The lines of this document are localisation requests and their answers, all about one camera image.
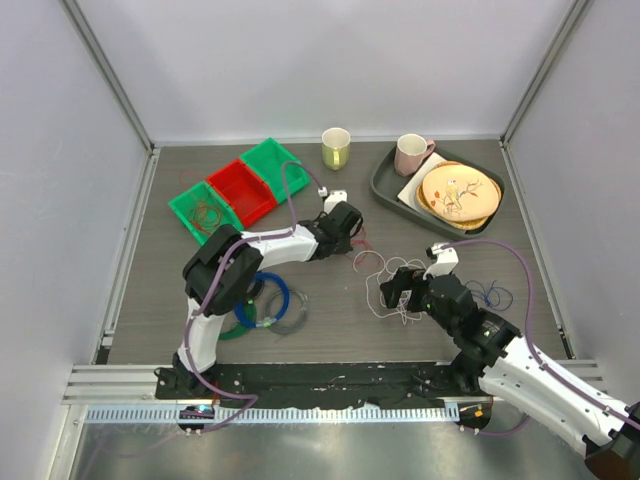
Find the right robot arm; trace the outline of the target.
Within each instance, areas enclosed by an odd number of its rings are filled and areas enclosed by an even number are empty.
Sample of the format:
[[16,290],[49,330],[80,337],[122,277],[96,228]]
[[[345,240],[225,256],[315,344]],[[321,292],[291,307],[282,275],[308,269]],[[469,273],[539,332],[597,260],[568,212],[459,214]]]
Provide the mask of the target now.
[[513,324],[479,307],[454,274],[401,267],[380,290],[386,307],[425,313],[453,339],[457,391],[509,402],[573,447],[599,479],[638,478],[638,405],[594,388],[530,345]]

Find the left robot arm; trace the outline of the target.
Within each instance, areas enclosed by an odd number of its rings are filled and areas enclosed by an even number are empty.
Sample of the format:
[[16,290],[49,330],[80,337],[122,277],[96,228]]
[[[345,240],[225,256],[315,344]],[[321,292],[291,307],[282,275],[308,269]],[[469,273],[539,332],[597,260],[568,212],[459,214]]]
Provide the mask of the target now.
[[346,254],[362,222],[358,209],[340,201],[329,212],[285,229],[248,232],[229,224],[219,227],[183,269],[188,320],[173,360],[179,388],[193,399],[211,391],[209,370],[216,364],[223,321],[242,305],[259,273],[281,264]]

